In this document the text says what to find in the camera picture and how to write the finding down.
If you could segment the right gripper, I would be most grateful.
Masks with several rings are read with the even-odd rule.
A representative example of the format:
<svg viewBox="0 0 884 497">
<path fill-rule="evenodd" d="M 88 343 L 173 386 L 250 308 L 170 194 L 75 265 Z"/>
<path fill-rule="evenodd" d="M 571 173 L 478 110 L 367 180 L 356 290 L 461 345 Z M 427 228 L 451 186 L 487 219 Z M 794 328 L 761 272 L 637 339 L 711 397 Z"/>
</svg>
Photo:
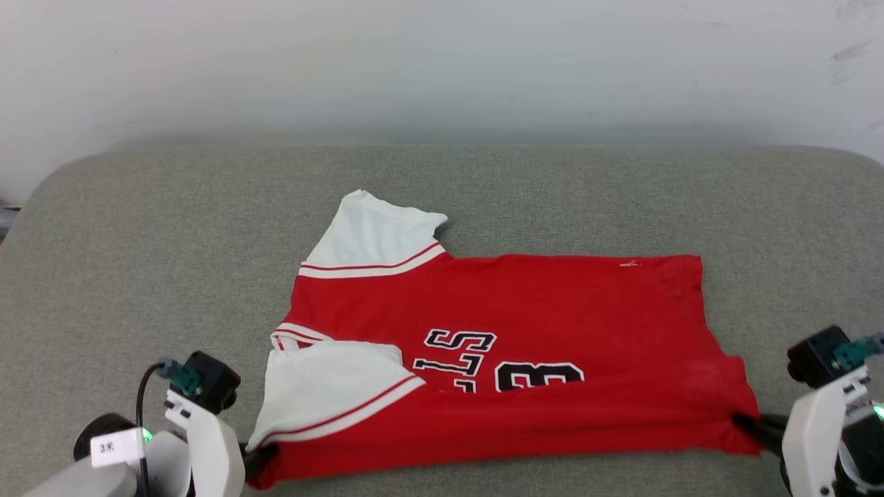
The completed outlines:
<svg viewBox="0 0 884 497">
<path fill-rule="evenodd" d="M 739 430 L 774 455 L 782 455 L 789 416 L 733 414 Z M 836 460 L 836 496 L 883 495 L 883 418 L 881 402 L 848 409 Z"/>
</svg>

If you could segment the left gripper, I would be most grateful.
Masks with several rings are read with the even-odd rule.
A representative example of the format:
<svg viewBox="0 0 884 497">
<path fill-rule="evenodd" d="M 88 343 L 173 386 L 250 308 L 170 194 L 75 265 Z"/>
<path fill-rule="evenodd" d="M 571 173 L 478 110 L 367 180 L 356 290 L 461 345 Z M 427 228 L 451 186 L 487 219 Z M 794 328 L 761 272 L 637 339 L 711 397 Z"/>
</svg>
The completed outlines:
<svg viewBox="0 0 884 497">
<path fill-rule="evenodd" d="M 98 418 L 89 422 L 76 438 L 75 446 L 73 447 L 73 459 L 82 460 L 90 456 L 91 438 L 135 427 L 135 422 L 116 412 L 98 416 Z M 253 483 L 257 475 L 277 456 L 277 453 L 278 446 L 275 444 L 257 447 L 257 449 L 247 449 L 247 444 L 242 443 L 241 459 L 245 469 L 245 482 Z"/>
</svg>

